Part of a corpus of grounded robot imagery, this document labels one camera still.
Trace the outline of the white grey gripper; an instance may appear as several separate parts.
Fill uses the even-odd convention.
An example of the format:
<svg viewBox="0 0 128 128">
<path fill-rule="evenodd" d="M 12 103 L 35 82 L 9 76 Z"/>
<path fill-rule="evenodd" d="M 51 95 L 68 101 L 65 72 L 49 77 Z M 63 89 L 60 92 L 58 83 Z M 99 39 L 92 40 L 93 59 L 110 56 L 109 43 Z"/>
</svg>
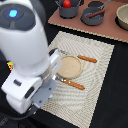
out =
<svg viewBox="0 0 128 128">
<path fill-rule="evenodd" d="M 9 105 L 19 114 L 24 114 L 30 107 L 31 98 L 41 86 L 48 88 L 53 76 L 61 67 L 61 57 L 57 48 L 16 50 L 16 54 L 8 53 L 14 68 L 2 84 Z"/>
</svg>

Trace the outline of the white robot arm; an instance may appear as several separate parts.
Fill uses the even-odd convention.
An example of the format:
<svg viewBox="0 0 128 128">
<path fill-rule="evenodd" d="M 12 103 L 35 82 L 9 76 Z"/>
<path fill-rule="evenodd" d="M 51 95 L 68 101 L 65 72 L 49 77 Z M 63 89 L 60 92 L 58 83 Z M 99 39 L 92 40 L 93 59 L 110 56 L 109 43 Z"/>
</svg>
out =
<svg viewBox="0 0 128 128">
<path fill-rule="evenodd" d="M 23 114 L 31 103 L 37 108 L 48 100 L 61 67 L 58 51 L 48 53 L 43 23 L 30 0 L 0 2 L 0 51 L 14 65 L 1 89 L 10 106 Z"/>
</svg>

